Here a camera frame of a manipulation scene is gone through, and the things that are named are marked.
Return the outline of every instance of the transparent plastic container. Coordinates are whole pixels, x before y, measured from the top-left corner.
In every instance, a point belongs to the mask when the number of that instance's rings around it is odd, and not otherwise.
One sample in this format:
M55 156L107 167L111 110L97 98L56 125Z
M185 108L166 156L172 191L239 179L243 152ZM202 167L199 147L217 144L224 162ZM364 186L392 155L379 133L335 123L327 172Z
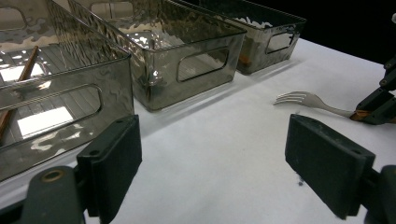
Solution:
M167 0L69 0L132 53L135 98L150 112L233 80L245 30Z
M173 0L247 30L237 70L244 75L290 58L306 19L244 0Z
M50 0L0 0L0 181L134 114L130 53ZM38 46L30 77L17 81Z

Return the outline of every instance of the brown object in bin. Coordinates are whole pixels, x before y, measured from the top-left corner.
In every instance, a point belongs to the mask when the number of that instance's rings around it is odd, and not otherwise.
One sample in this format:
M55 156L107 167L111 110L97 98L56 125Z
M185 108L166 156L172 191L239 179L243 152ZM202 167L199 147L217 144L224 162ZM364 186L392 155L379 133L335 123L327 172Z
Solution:
M33 71L33 67L35 66L35 59L37 58L37 54L38 54L38 46L35 46L33 48L32 54L29 57L29 60L27 61L26 65L23 68L23 71L18 81L24 81L29 78L29 76ZM8 110L0 115L0 144L3 138L3 133L6 130L6 127L8 126L9 121L12 117L12 112L13 110Z

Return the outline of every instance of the brown fork handle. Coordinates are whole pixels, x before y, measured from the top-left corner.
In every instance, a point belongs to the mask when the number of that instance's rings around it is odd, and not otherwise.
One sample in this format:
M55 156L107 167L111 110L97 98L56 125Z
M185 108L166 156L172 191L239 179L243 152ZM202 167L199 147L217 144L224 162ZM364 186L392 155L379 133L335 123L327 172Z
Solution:
M350 119L355 121L362 121L364 118L369 116L371 111L367 110L356 110L355 113L350 117ZM393 118L389 121L389 123L396 123L396 118Z
M37 54L38 54L38 46L35 46L33 48L32 54L29 57L29 60L27 61L26 65L23 68L23 71L18 81L24 81L29 78L30 74L33 71L33 67L35 66L35 59L37 58ZM6 130L6 127L8 126L9 121L11 120L12 112L13 110L8 110L3 112L0 116L0 143L3 139L4 131Z

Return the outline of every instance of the white tabletop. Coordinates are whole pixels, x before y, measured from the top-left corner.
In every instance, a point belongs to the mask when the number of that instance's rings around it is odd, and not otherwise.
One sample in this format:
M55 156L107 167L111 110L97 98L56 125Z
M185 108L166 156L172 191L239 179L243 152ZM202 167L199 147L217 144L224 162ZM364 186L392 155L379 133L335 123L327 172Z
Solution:
M369 125L302 105L273 105L311 91L354 110L379 87L383 64L300 39L290 60L193 97L160 113L135 102L143 162L113 223L357 223L337 218L285 161L290 114L317 119L396 164L396 126Z

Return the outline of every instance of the fork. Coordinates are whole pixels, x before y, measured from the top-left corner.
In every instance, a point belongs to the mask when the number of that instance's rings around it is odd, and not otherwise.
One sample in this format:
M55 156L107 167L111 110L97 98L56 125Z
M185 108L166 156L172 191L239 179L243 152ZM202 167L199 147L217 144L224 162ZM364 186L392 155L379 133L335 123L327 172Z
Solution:
M354 111L337 109L326 105L317 95L308 91L292 91L289 93L278 95L276 97L274 105L284 103L299 104L312 108L323 109L346 118L350 118L354 114Z

